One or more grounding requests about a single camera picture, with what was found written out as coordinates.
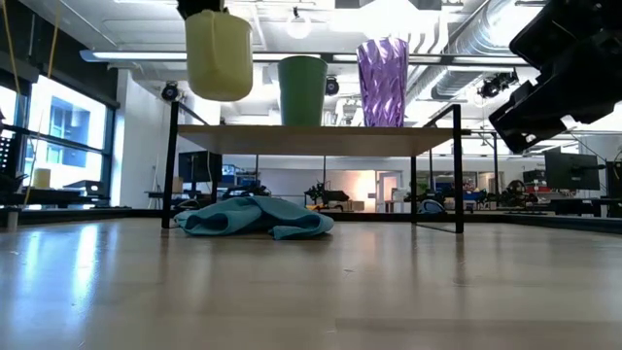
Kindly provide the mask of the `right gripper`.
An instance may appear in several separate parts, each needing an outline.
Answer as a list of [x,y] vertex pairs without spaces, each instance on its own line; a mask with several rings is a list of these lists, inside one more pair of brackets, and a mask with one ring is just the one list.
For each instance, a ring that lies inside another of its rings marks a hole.
[[563,118],[590,124],[610,115],[621,101],[621,66],[574,67],[536,85],[526,82],[489,116],[513,153],[522,153],[568,128]]

